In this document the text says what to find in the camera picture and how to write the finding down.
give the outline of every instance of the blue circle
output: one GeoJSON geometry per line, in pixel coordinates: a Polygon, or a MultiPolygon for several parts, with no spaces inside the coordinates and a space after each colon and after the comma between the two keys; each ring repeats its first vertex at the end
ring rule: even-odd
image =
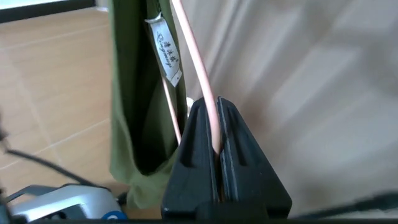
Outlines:
{"type": "Polygon", "coordinates": [[[127,216],[120,211],[108,212],[102,217],[103,220],[126,220],[127,216]]]}

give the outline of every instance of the clothing label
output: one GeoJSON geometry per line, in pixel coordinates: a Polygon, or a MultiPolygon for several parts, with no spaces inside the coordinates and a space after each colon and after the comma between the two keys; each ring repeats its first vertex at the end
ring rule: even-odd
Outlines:
{"type": "Polygon", "coordinates": [[[155,19],[146,19],[145,21],[152,29],[157,54],[162,63],[166,78],[176,87],[182,76],[180,56],[167,22],[161,13],[155,19]]]}

